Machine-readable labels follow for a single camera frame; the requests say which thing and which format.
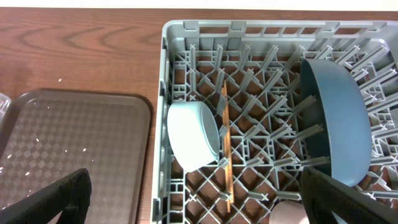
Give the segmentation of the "light blue rice bowl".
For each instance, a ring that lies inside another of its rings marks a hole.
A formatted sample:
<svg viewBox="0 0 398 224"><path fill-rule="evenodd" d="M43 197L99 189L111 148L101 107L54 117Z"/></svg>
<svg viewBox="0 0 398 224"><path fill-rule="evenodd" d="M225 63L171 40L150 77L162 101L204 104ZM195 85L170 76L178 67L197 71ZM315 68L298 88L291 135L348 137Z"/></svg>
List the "light blue rice bowl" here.
<svg viewBox="0 0 398 224"><path fill-rule="evenodd" d="M169 141L183 170L193 172L218 160L220 136L209 107L202 101L179 101L167 114Z"/></svg>

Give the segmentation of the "dark blue bowl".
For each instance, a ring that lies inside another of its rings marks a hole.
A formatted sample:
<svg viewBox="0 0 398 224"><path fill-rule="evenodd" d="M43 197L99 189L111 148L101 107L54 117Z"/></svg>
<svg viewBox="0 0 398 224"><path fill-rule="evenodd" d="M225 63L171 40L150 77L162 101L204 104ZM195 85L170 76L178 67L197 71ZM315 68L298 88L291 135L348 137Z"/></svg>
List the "dark blue bowl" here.
<svg viewBox="0 0 398 224"><path fill-rule="evenodd" d="M316 168L349 187L360 183L370 166L372 136L363 96L350 72L335 62L305 59L300 94L303 100L316 99L303 111L305 128L322 127L305 139L308 153L330 160Z"/></svg>

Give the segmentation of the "wooden chopstick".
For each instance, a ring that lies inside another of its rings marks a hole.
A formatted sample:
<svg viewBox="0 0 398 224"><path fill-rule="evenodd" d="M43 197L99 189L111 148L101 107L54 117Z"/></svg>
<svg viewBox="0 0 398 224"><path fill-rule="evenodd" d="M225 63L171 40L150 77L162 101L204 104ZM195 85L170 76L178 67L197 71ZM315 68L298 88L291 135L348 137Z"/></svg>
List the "wooden chopstick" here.
<svg viewBox="0 0 398 224"><path fill-rule="evenodd" d="M227 200L227 211L231 212L231 205L234 203L234 190L233 190L233 166L231 158L231 135L229 126L229 106L228 106L228 92L227 84L224 81L223 88L221 90L221 96L226 100L224 111L223 111L223 125L226 127L226 135L224 137L224 157L227 159L229 164L225 168L225 182L226 191L230 194L230 199Z"/></svg>

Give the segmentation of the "pink cup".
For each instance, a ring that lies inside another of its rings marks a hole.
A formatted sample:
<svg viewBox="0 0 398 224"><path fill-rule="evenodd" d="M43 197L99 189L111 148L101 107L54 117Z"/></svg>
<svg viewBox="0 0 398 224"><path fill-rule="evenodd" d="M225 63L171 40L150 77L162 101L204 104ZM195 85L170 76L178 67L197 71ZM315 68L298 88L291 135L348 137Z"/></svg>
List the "pink cup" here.
<svg viewBox="0 0 398 224"><path fill-rule="evenodd" d="M279 202L271 211L270 224L309 224L302 204L293 201Z"/></svg>

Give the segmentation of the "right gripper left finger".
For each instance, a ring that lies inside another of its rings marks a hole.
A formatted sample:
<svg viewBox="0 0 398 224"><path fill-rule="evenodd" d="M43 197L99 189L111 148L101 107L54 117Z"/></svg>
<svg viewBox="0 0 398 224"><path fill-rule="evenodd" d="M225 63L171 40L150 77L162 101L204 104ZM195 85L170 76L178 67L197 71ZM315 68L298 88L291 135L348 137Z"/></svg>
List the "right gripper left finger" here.
<svg viewBox="0 0 398 224"><path fill-rule="evenodd" d="M38 192L1 210L1 223L84 223L90 206L91 179L78 169Z"/></svg>

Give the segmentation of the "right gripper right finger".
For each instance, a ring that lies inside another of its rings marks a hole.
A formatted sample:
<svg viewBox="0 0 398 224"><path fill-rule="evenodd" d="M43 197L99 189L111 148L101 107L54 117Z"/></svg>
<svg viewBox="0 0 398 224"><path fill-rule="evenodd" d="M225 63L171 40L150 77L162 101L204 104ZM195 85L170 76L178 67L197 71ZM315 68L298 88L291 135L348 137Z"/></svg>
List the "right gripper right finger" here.
<svg viewBox="0 0 398 224"><path fill-rule="evenodd" d="M312 168L304 168L299 191L310 223L397 223L397 212Z"/></svg>

